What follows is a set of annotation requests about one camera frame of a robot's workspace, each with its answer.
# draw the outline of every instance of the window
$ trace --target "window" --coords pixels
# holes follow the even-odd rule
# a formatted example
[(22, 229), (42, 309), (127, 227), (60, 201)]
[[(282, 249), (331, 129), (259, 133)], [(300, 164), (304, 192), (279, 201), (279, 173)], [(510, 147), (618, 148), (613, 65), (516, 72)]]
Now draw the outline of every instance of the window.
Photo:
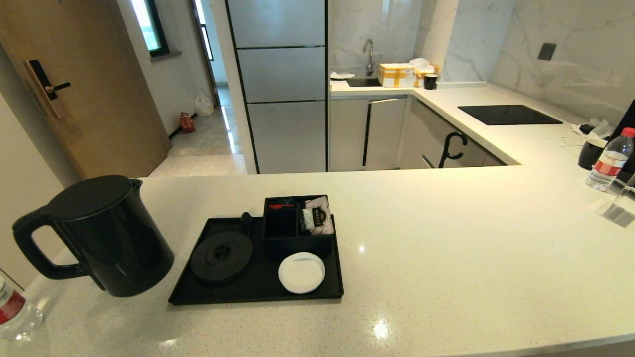
[(196, 0), (196, 12), (198, 13), (199, 23), (203, 32), (203, 42), (205, 42), (205, 47), (207, 47), (207, 57), (210, 61), (214, 61), (214, 57), (211, 55), (211, 44), (210, 39), (207, 36), (207, 24), (205, 21), (205, 15), (203, 14), (203, 5), (201, 4), (201, 0)]
[(157, 57), (170, 53), (154, 0), (132, 0), (132, 6), (135, 8), (150, 56)]

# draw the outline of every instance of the hallway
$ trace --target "hallway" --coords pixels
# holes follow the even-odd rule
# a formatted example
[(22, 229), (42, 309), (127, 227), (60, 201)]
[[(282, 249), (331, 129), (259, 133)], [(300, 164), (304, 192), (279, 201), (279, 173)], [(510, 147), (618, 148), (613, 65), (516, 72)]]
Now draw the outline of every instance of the hallway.
[(227, 86), (218, 87), (221, 106), (197, 116), (196, 131), (172, 138), (168, 157), (150, 177), (246, 174), (242, 147)]

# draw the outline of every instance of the gray cabinet door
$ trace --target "gray cabinet door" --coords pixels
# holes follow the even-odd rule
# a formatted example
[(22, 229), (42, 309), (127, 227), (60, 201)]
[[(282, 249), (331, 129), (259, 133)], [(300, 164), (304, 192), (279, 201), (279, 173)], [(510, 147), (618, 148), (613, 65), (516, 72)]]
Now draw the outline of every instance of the gray cabinet door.
[(236, 48), (326, 44), (326, 0), (229, 0)]
[[(423, 155), (432, 166), (438, 167), (446, 138), (451, 133), (460, 133), (461, 131), (448, 123), (439, 114), (436, 114), (432, 109), (418, 102), (413, 104), (413, 106), (415, 105), (417, 110), (421, 112), (420, 115), (428, 117), (428, 132), (422, 142)], [(460, 137), (453, 137), (450, 141), (449, 152), (452, 155), (462, 152), (463, 156), (459, 159), (447, 158), (443, 165), (444, 168), (481, 166), (486, 156), (486, 151), (469, 137), (467, 138), (467, 145), (463, 145)]]
[(326, 171), (326, 103), (247, 105), (260, 173)]
[(326, 100), (324, 47), (238, 50), (245, 101)]
[(489, 152), (485, 155), (485, 160), (483, 160), (482, 166), (505, 166), (501, 160), (499, 160), (496, 156), (490, 154)]
[(397, 167), (397, 151), (405, 108), (405, 98), (370, 102), (366, 170), (388, 170)]
[(402, 169), (407, 168), (430, 168), (430, 164), (424, 157), (424, 145), (429, 140), (430, 133), (428, 125), (430, 123), (431, 113), (418, 100), (413, 101), (410, 106), (410, 122), (406, 129), (406, 135), (403, 143), (403, 151), (401, 154)]
[(363, 170), (368, 99), (331, 101), (330, 171)]

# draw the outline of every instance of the black tray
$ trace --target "black tray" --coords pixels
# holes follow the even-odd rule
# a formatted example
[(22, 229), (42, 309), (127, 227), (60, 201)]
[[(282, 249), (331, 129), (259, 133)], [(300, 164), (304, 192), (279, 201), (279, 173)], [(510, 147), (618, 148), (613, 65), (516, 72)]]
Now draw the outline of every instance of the black tray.
[[(200, 238), (198, 247), (210, 235), (225, 231), (242, 231), (239, 218), (208, 219)], [(218, 285), (201, 283), (190, 268), (190, 258), (172, 291), (168, 302), (172, 305), (225, 304), (231, 302), (287, 301), (311, 299), (339, 299), (344, 294), (340, 255), (337, 250), (335, 234), (330, 236), (332, 246), (327, 252), (317, 252), (324, 262), (326, 275), (322, 284), (315, 290), (304, 294), (287, 291), (278, 279), (278, 267), (283, 259), (265, 254), (262, 244), (264, 219), (254, 217), (250, 238), (253, 253), (246, 270), (233, 281)]]

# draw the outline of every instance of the black cup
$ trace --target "black cup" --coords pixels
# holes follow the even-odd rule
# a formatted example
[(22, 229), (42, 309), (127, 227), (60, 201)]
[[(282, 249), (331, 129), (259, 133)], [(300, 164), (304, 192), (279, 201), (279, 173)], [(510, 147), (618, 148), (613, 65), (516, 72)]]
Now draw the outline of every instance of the black cup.
[(436, 88), (436, 80), (439, 76), (436, 74), (426, 74), (424, 77), (424, 88), (427, 90), (433, 90)]
[(599, 156), (602, 155), (604, 145), (606, 145), (606, 142), (600, 139), (591, 139), (590, 141), (587, 141), (582, 147), (582, 151), (580, 151), (578, 165), (590, 170), (593, 167), (593, 164), (598, 160)]

